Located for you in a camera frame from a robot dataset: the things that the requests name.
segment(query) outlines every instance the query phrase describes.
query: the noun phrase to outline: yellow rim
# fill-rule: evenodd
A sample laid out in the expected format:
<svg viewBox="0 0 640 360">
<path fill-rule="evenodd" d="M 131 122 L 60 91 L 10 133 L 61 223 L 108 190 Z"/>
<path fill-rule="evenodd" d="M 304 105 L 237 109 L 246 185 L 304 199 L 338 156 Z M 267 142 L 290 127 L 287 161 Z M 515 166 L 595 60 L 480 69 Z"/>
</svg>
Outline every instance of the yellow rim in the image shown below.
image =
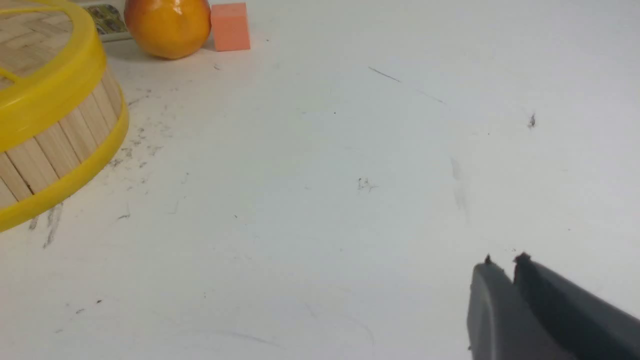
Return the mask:
<svg viewBox="0 0 640 360">
<path fill-rule="evenodd" d="M 0 14 L 61 11 L 69 16 L 74 30 L 67 45 L 32 75 L 20 78 L 2 71 L 14 84 L 0 90 L 0 152 L 34 137 L 70 113 L 93 91 L 107 64 L 87 11 L 67 1 L 31 1 L 47 6 L 4 9 Z"/>
<path fill-rule="evenodd" d="M 0 231 L 10 229 L 53 208 L 78 191 L 107 165 L 124 141 L 129 128 L 129 112 L 122 91 L 120 98 L 120 118 L 102 145 L 80 166 L 48 188 L 8 208 L 0 209 Z"/>
</svg>

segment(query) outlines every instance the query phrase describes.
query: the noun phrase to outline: orange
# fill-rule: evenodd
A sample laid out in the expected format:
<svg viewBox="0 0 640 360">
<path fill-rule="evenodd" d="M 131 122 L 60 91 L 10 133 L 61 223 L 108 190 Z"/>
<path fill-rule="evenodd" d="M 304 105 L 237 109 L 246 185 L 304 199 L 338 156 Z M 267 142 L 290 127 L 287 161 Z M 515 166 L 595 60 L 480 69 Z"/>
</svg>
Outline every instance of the orange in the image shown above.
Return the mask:
<svg viewBox="0 0 640 360">
<path fill-rule="evenodd" d="M 206 0 L 127 0 L 124 19 L 136 43 L 151 55 L 183 58 L 211 32 Z"/>
</svg>

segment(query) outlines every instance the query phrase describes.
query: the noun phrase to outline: orange sponge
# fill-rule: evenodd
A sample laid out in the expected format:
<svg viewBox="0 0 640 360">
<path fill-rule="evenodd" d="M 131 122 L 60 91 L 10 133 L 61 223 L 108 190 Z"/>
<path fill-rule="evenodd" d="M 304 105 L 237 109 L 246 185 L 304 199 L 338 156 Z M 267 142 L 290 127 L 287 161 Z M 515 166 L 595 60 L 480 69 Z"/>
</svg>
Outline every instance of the orange sponge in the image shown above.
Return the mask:
<svg viewBox="0 0 640 360">
<path fill-rule="evenodd" d="M 216 51 L 251 49 L 245 3 L 212 5 L 211 30 Z"/>
</svg>

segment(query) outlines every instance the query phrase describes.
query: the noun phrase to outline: wooden basket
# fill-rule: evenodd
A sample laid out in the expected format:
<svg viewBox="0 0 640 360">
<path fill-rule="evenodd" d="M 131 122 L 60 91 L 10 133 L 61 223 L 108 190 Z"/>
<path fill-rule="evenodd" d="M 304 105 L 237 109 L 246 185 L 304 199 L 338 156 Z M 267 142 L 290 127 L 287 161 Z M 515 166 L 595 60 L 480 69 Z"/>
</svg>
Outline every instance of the wooden basket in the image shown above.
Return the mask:
<svg viewBox="0 0 640 360">
<path fill-rule="evenodd" d="M 0 0 L 0 231 L 86 184 L 118 150 L 128 123 L 82 8 Z"/>
</svg>

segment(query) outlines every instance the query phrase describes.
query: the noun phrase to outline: white surface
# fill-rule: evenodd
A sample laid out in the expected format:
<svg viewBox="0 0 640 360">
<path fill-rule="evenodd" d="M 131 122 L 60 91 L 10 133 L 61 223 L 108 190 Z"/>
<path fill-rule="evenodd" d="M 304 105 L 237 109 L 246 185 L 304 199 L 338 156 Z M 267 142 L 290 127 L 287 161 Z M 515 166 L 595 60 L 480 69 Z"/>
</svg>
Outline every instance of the white surface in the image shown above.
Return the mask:
<svg viewBox="0 0 640 360">
<path fill-rule="evenodd" d="M 0 235 L 3 358 L 469 359 L 488 252 L 640 316 L 640 3 L 248 7 L 248 52 L 107 45 L 130 156 Z"/>
</svg>

